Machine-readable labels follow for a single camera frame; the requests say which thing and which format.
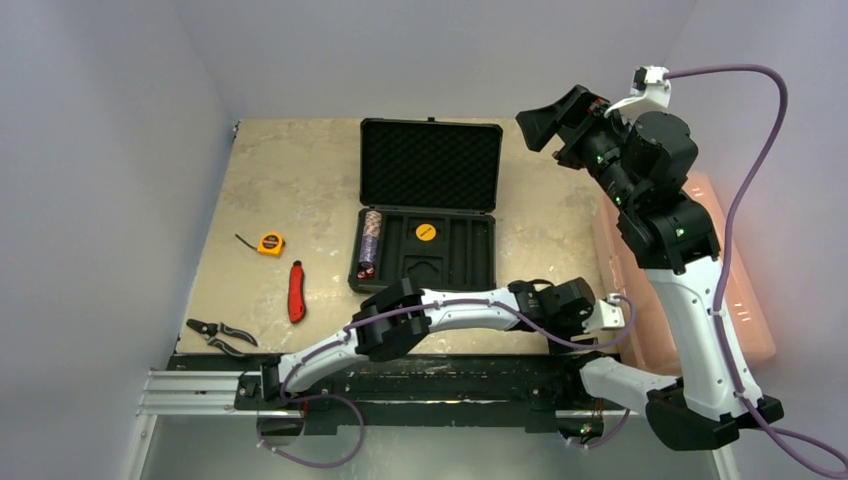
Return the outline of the yellow dealer button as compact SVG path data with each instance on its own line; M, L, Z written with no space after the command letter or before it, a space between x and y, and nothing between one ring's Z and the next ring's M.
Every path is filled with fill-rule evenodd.
M438 235L438 229L430 223L419 224L415 229L415 237L422 242L430 242Z

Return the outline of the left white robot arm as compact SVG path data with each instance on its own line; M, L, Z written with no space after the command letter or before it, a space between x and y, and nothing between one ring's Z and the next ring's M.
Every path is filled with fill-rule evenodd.
M401 358L428 335L450 330L528 331L570 345L572 336L589 332L595 311L596 298L582 278L559 285L518 280L482 292L424 289L404 279L363 302L337 333L264 365L259 395L272 408L287 408L332 373Z

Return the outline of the purple poker chip stack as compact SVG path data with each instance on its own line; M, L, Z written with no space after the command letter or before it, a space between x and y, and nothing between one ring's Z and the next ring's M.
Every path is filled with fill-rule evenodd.
M373 266L378 256L380 242L379 234L365 233L361 237L358 253L358 264L362 266Z

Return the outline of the black poker set case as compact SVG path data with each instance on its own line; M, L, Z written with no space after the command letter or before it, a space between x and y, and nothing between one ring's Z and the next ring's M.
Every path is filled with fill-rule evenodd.
M366 118L349 287L376 293L403 278L436 290L496 287L495 220L503 130L492 123ZM382 214L373 275L357 277L365 213ZM415 237L430 223L438 235Z

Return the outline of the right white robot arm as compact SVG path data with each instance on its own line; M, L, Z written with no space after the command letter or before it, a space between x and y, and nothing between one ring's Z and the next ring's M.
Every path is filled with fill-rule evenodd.
M681 365L669 377L599 356L564 376L564 399L584 407L602 398L635 411L675 451L716 450L780 420L781 402L747 371L724 310L712 218L683 189L698 155L689 126L660 107L630 113L583 86L516 120L531 151L561 139L557 163L586 170L616 206L621 238L656 292Z

